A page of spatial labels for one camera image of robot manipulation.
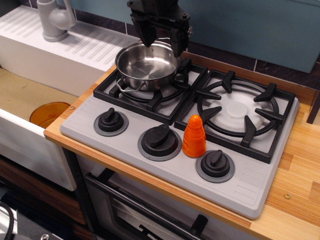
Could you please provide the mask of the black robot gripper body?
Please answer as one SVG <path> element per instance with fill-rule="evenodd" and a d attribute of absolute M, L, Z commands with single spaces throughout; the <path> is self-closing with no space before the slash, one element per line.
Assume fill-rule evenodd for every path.
<path fill-rule="evenodd" d="M 127 7 L 131 10 L 130 17 L 138 35 L 158 28 L 192 34 L 189 24 L 191 16 L 179 6 L 177 0 L 129 0 Z"/>

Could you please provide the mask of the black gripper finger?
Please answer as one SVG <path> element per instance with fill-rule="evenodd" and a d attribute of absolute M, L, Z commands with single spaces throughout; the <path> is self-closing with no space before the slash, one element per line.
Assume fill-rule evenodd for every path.
<path fill-rule="evenodd" d="M 174 56 L 180 57 L 183 51 L 189 46 L 190 27 L 187 28 L 172 28 L 169 31 L 169 39 Z"/>
<path fill-rule="evenodd" d="M 136 33 L 146 47 L 150 47 L 157 39 L 157 30 L 148 20 L 132 18 Z"/>

